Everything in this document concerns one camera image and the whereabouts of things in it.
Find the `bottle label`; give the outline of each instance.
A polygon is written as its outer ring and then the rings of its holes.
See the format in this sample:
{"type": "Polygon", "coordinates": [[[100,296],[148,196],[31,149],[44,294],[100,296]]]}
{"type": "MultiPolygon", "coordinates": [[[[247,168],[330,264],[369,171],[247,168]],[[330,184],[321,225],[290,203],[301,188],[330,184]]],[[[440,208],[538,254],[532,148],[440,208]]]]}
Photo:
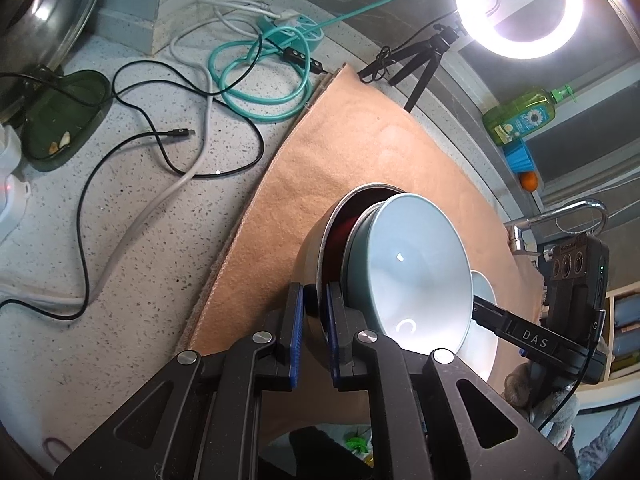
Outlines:
{"type": "Polygon", "coordinates": [[[495,127],[495,132],[505,144],[525,136],[529,132],[543,126],[549,121],[549,114],[542,105],[533,106],[529,110],[512,117],[495,127]]]}

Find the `green soap bottle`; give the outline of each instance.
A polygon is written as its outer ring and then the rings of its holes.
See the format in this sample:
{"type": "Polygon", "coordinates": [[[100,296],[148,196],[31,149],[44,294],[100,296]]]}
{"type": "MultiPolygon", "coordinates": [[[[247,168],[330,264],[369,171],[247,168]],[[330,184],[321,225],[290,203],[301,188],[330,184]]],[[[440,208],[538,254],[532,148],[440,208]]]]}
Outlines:
{"type": "Polygon", "coordinates": [[[556,105],[574,98],[569,85],[547,92],[534,88],[505,105],[497,105],[482,116],[482,123],[498,146],[542,128],[556,116],[556,105]]]}

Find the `teal cable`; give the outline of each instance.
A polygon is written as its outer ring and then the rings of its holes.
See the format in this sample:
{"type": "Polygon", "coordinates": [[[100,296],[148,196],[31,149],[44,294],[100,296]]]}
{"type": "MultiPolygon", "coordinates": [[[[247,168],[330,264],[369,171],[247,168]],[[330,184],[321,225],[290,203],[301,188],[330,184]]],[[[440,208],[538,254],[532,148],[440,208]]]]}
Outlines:
{"type": "MultiPolygon", "coordinates": [[[[343,20],[348,20],[353,16],[357,16],[358,14],[362,14],[363,12],[367,12],[368,10],[383,6],[392,1],[393,0],[379,0],[373,4],[369,4],[368,6],[362,7],[361,9],[353,10],[351,12],[348,12],[347,14],[343,14],[341,16],[336,16],[335,18],[325,20],[322,23],[318,23],[317,25],[311,28],[308,28],[305,31],[305,34],[309,32],[313,32],[323,27],[328,27],[329,25],[333,25],[334,23],[341,22],[343,20]]],[[[262,38],[263,40],[267,40],[270,36],[278,32],[284,32],[284,33],[290,32],[291,34],[294,35],[289,40],[286,40],[283,43],[279,44],[280,48],[286,48],[287,46],[289,46],[296,39],[296,37],[302,40],[302,45],[304,47],[303,53],[305,54],[304,69],[301,69],[299,66],[290,63],[290,65],[296,70],[296,72],[300,74],[300,77],[302,78],[302,80],[300,81],[300,84],[297,86],[297,88],[293,92],[290,92],[289,94],[283,97],[267,98],[267,97],[254,96],[254,95],[246,94],[236,89],[231,89],[222,94],[222,98],[233,111],[235,111],[236,113],[244,117],[248,117],[252,121],[262,122],[262,123],[277,123],[277,122],[289,119],[297,115],[302,110],[302,108],[305,107],[305,104],[311,97],[311,94],[313,91],[311,81],[309,81],[311,52],[304,34],[300,32],[298,29],[296,29],[295,27],[275,27],[275,28],[272,28],[269,32],[265,33],[262,36],[262,38]],[[275,115],[254,114],[252,112],[245,110],[244,108],[239,107],[238,104],[236,104],[236,102],[233,101],[232,99],[232,97],[234,97],[248,103],[259,104],[259,105],[281,105],[281,104],[295,100],[300,95],[302,95],[302,98],[300,99],[300,101],[297,102],[295,107],[293,107],[291,110],[288,110],[287,112],[283,112],[275,115]]],[[[213,80],[215,81],[216,85],[218,85],[220,90],[223,90],[226,88],[227,86],[226,78],[228,74],[235,67],[239,66],[240,64],[250,64],[253,61],[254,52],[256,51],[257,48],[258,48],[258,41],[241,40],[241,41],[229,41],[227,43],[223,43],[222,45],[220,45],[219,47],[215,48],[212,51],[212,53],[209,56],[208,67],[209,67],[209,71],[211,72],[211,76],[213,80]],[[236,46],[249,46],[249,51],[244,57],[239,57],[236,60],[232,61],[230,64],[228,64],[222,70],[220,75],[218,75],[216,73],[216,57],[223,50],[236,47],[236,46]]],[[[273,56],[278,53],[279,53],[279,49],[277,48],[264,48],[262,50],[262,55],[260,56],[260,59],[266,56],[273,56]]]]}

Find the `speckled white countertop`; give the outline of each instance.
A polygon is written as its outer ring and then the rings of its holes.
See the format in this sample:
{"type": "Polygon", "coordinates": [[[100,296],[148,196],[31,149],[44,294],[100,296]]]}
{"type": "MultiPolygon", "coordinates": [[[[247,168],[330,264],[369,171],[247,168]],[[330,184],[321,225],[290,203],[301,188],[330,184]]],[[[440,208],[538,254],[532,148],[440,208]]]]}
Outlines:
{"type": "MultiPolygon", "coordinates": [[[[204,60],[212,47],[232,39],[237,38],[226,30],[205,28],[183,44],[194,59],[204,60]]],[[[331,71],[344,62],[356,68],[364,65],[329,39],[314,57],[331,71]]],[[[119,44],[83,36],[68,57],[65,72],[91,68],[111,78],[121,65],[139,58],[119,44]]],[[[156,58],[179,66],[165,51],[156,58]]],[[[162,69],[137,66],[122,75],[118,86],[166,76],[162,69]]],[[[258,65],[243,85],[274,96],[290,91],[295,83],[293,70],[267,62],[258,65]]],[[[398,90],[386,84],[380,88],[404,102],[398,90]]],[[[202,138],[203,99],[169,86],[137,89],[127,99],[145,108],[159,130],[194,128],[196,138],[171,145],[168,152],[178,167],[195,158],[202,138]]],[[[419,110],[414,116],[504,216],[458,150],[419,110]]],[[[212,126],[215,141],[203,171],[233,168],[254,158],[257,143],[246,124],[214,107],[212,126]]],[[[77,446],[171,358],[210,265],[290,122],[258,127],[266,141],[260,164],[238,176],[188,183],[152,215],[81,319],[55,322],[13,305],[0,313],[0,418],[14,439],[47,468],[53,469],[54,463],[42,450],[44,438],[55,436],[77,446]]],[[[81,187],[109,149],[144,131],[148,127],[136,111],[114,103],[98,130],[64,166],[51,173],[22,169],[33,196],[20,226],[0,244],[2,280],[81,294],[73,222],[81,187]]],[[[176,179],[165,169],[151,139],[122,150],[105,164],[88,191],[82,213],[92,282],[135,215],[176,179]]]]}

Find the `chrome faucet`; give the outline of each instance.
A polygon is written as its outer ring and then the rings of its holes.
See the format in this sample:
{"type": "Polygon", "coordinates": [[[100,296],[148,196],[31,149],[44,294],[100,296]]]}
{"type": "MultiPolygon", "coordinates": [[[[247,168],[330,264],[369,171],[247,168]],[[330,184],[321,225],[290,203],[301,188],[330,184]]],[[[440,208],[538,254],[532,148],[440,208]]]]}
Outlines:
{"type": "Polygon", "coordinates": [[[569,213],[573,213],[575,211],[578,211],[579,209],[585,208],[594,208],[600,212],[602,218],[600,219],[600,223],[593,231],[594,235],[600,234],[607,223],[607,219],[609,218],[607,207],[602,202],[600,202],[600,200],[596,200],[594,198],[583,198],[581,200],[577,200],[576,202],[565,204],[558,209],[545,211],[543,213],[540,213],[538,216],[534,216],[533,218],[518,218],[517,220],[511,220],[510,222],[507,222],[504,226],[509,232],[509,248],[511,249],[511,253],[529,254],[524,245],[524,240],[522,239],[523,231],[531,229],[536,224],[546,222],[547,220],[556,220],[569,213]]]}

